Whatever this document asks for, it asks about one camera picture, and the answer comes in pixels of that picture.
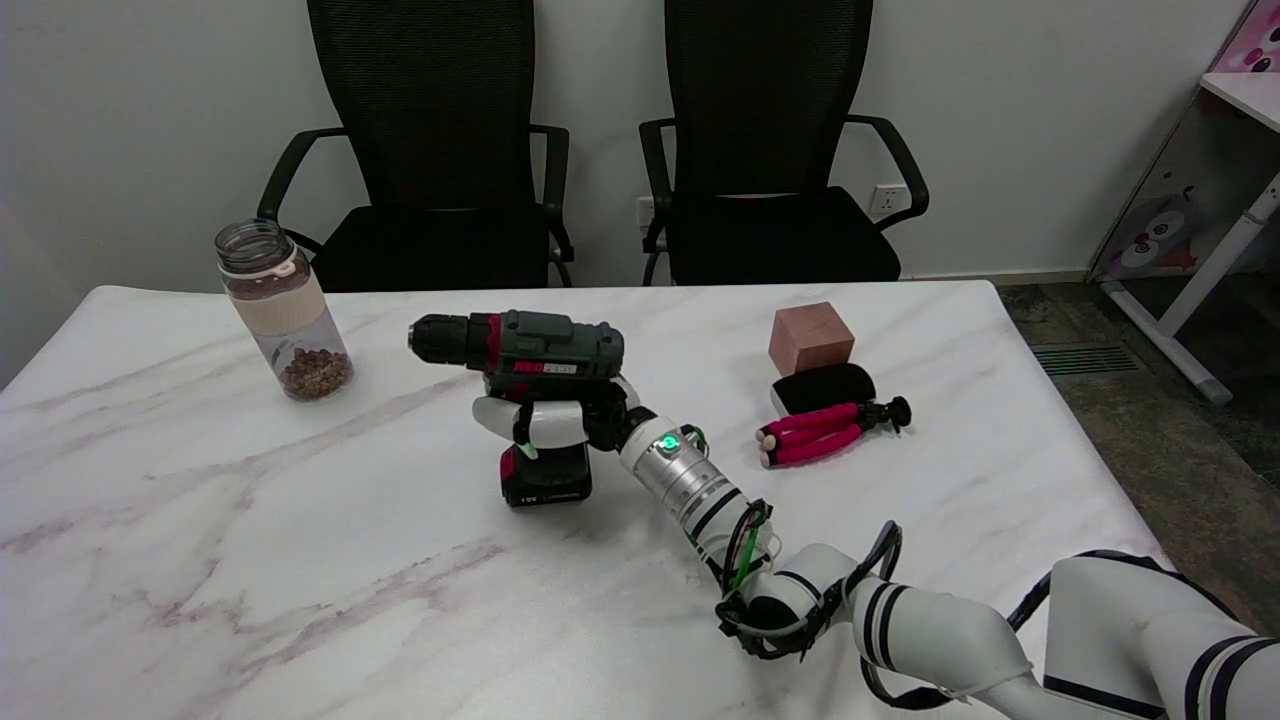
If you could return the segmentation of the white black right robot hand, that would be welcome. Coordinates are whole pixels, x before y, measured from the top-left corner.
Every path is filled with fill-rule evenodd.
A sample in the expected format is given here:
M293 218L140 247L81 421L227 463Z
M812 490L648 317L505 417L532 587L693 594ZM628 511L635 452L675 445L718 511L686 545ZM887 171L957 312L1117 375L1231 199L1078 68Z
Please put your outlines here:
M471 413L480 427L536 459L544 451L579 445L618 451L630 434L627 415L640 406L637 391L618 375L594 383L585 398L515 402L481 397L474 400Z

